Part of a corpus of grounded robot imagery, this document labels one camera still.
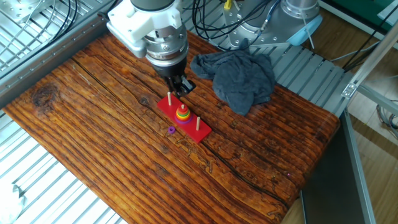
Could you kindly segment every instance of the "gray cloth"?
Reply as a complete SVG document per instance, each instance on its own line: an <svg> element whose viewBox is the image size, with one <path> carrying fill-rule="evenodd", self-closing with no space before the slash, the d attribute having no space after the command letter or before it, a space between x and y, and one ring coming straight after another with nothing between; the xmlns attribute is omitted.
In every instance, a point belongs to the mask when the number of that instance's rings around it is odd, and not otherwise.
<svg viewBox="0 0 398 224"><path fill-rule="evenodd" d="M251 105L270 100L275 75L268 55L242 50L196 55L191 69L199 78L213 80L216 95L237 114L246 115Z"/></svg>

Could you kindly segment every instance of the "red base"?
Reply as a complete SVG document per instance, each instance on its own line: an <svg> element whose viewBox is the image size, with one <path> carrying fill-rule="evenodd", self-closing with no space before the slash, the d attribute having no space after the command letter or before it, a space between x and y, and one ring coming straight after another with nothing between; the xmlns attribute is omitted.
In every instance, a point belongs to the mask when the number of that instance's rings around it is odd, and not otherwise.
<svg viewBox="0 0 398 224"><path fill-rule="evenodd" d="M192 120L187 124L180 124L176 122L175 112L181 105L181 101L172 95L172 105L169 106L169 99L167 96L157 103L157 107L163 111L175 124L185 131L196 143L202 141L207 135L211 133L211 128L200 120L199 131L197 131L198 116L191 111Z"/></svg>

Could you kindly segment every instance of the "floor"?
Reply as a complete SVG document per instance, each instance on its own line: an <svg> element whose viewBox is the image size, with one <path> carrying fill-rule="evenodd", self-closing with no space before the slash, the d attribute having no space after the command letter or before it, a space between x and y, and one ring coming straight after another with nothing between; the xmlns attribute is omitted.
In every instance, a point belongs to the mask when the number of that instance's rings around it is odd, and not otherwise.
<svg viewBox="0 0 398 224"><path fill-rule="evenodd" d="M327 60L357 50L369 37L369 34L325 10L321 15L324 21L313 35L313 51ZM367 46L376 41L372 39ZM306 42L304 46L309 48L310 44ZM342 67L348 59L336 61L335 65ZM398 78L385 78L398 75L397 60L398 51L390 50L366 80L368 86L392 100L398 100ZM398 223L398 139L380 123L376 104L360 93L355 94L348 110L376 222ZM296 200L282 223L304 224L301 200Z"/></svg>

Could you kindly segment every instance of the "wooden board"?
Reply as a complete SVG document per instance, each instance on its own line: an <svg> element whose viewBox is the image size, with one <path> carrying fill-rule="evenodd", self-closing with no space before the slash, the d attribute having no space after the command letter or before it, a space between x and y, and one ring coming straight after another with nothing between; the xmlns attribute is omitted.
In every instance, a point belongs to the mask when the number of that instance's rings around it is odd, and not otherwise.
<svg viewBox="0 0 398 224"><path fill-rule="evenodd" d="M216 52L188 39L189 62ZM201 144L167 133L163 80L110 34L4 111L129 223L280 223L338 118L281 86L243 117L186 72L182 101L213 130Z"/></svg>

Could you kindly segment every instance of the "small purple ring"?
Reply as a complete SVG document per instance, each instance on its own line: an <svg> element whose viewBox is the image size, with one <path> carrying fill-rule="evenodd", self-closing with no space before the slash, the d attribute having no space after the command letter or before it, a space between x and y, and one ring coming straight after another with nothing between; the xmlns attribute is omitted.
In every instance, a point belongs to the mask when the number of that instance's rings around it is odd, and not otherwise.
<svg viewBox="0 0 398 224"><path fill-rule="evenodd" d="M174 134L175 132L175 127L171 126L169 127L169 134Z"/></svg>

